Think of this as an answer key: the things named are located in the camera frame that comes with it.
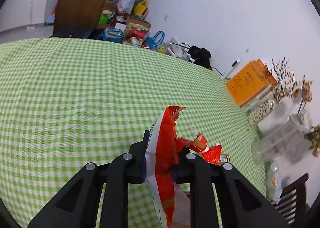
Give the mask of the light blue patterned bag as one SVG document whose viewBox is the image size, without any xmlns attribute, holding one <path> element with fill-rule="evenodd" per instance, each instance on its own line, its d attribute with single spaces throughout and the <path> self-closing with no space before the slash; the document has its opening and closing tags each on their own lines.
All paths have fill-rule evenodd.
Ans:
<svg viewBox="0 0 320 228">
<path fill-rule="evenodd" d="M 137 0 L 118 0 L 117 11 L 119 14 L 127 13 L 130 14 L 133 10 L 135 2 Z"/>
</svg>

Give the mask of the clear glass jar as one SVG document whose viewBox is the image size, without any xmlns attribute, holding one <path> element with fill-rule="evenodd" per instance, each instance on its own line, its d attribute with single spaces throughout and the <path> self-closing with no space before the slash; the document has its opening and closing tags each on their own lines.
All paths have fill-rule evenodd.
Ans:
<svg viewBox="0 0 320 228">
<path fill-rule="evenodd" d="M 300 143 L 311 128 L 312 118 L 307 110 L 290 114 L 286 123 L 252 145 L 254 162 L 260 165 L 274 160 Z"/>
</svg>

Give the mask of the orange book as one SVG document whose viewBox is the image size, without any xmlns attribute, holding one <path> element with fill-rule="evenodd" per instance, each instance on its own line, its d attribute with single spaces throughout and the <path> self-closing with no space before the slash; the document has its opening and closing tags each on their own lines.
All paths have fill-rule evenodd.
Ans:
<svg viewBox="0 0 320 228">
<path fill-rule="evenodd" d="M 265 96 L 278 82 L 260 60 L 250 61 L 234 77 L 225 83 L 234 102 L 244 107 L 254 99 Z"/>
</svg>

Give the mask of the blue handled bag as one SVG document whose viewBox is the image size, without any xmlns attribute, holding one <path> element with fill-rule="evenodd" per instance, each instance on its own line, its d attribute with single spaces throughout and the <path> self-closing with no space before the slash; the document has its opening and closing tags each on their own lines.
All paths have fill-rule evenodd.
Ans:
<svg viewBox="0 0 320 228">
<path fill-rule="evenodd" d="M 159 45 L 164 42 L 164 39 L 165 33 L 163 31 L 158 31 L 152 38 L 147 37 L 144 44 L 146 44 L 150 50 L 156 50 Z"/>
</svg>

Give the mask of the red white snack bag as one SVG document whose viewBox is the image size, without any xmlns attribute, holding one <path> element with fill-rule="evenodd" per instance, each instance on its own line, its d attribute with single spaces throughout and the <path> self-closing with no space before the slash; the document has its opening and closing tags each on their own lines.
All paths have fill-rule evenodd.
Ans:
<svg viewBox="0 0 320 228">
<path fill-rule="evenodd" d="M 175 126 L 184 106 L 168 106 L 153 123 L 145 152 L 146 181 L 161 227 L 189 227 L 190 199 L 174 182 L 173 167 L 181 149 L 190 149 L 208 163 L 219 164 L 221 144 L 209 147 L 202 133 L 193 139 L 178 137 Z"/>
</svg>

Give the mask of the dark wooden slatted chair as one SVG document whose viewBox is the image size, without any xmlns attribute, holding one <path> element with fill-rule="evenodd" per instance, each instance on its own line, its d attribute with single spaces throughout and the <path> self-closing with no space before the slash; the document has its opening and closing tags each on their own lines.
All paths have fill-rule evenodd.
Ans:
<svg viewBox="0 0 320 228">
<path fill-rule="evenodd" d="M 308 206 L 306 203 L 306 182 L 309 175 L 306 173 L 290 185 L 283 188 L 280 201 L 271 204 L 279 211 L 291 227 L 299 227 L 303 221 Z"/>
</svg>

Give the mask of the yellow shopping bag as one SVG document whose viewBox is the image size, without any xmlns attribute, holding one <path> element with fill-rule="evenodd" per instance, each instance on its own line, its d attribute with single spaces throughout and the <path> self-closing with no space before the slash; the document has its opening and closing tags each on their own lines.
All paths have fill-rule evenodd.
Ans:
<svg viewBox="0 0 320 228">
<path fill-rule="evenodd" d="M 145 10 L 148 8 L 147 4 L 148 4 L 148 0 L 142 0 L 141 2 L 139 2 L 133 9 L 134 15 L 142 16 Z"/>
</svg>

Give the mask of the white electric toothbrush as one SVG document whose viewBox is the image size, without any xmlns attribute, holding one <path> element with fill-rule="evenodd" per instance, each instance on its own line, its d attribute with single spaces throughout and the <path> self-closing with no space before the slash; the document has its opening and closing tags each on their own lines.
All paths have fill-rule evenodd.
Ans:
<svg viewBox="0 0 320 228">
<path fill-rule="evenodd" d="M 235 60 L 234 63 L 232 64 L 231 69 L 225 73 L 221 79 L 228 79 L 228 77 L 231 75 L 231 73 L 237 68 L 237 66 L 240 64 L 240 59 Z"/>
</svg>

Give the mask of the dried flowers bouquet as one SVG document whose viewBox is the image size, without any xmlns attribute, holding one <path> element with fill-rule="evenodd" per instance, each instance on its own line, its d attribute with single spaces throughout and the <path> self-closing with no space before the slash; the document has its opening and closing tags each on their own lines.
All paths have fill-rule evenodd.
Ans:
<svg viewBox="0 0 320 228">
<path fill-rule="evenodd" d="M 278 62 L 272 61 L 272 66 L 271 68 L 268 68 L 268 69 L 270 73 L 274 76 L 276 81 L 278 82 L 277 86 L 272 88 L 272 90 L 270 91 L 271 96 L 267 98 L 267 99 L 274 99 L 274 101 L 276 102 L 274 110 L 269 115 L 271 115 L 276 109 L 280 109 L 285 99 L 299 100 L 299 107 L 297 112 L 291 113 L 291 114 L 299 114 L 302 110 L 304 110 L 305 104 L 312 102 L 312 93 L 311 93 L 312 81 L 308 81 L 305 78 L 302 78 L 301 80 L 297 80 L 294 72 L 289 69 L 287 59 L 283 58 Z M 316 127 L 312 126 L 311 130 L 304 135 L 304 138 L 307 138 L 308 140 L 311 141 L 310 149 L 312 150 L 316 149 L 319 144 L 319 138 L 317 138 L 313 134 L 314 132 L 318 132 L 318 131 L 319 131 L 319 126 L 316 126 Z"/>
</svg>

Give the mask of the speckled small vase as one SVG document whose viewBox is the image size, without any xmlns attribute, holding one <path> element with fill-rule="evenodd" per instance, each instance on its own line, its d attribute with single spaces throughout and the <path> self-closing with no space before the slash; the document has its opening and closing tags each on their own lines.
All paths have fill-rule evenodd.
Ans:
<svg viewBox="0 0 320 228">
<path fill-rule="evenodd" d="M 248 124 L 250 126 L 259 124 L 274 110 L 275 104 L 276 102 L 274 101 L 274 99 L 267 99 L 258 107 L 250 111 L 247 115 Z"/>
</svg>

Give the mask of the green checkered tablecloth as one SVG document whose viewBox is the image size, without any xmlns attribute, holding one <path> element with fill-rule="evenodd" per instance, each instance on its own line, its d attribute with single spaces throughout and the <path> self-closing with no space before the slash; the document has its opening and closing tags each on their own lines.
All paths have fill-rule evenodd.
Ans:
<svg viewBox="0 0 320 228">
<path fill-rule="evenodd" d="M 27 227 L 86 163 L 111 162 L 141 141 L 170 105 L 183 106 L 176 131 L 221 144 L 262 193 L 253 162 L 261 137 L 220 76 L 129 45 L 39 38 L 1 44 L 1 199 Z"/>
</svg>

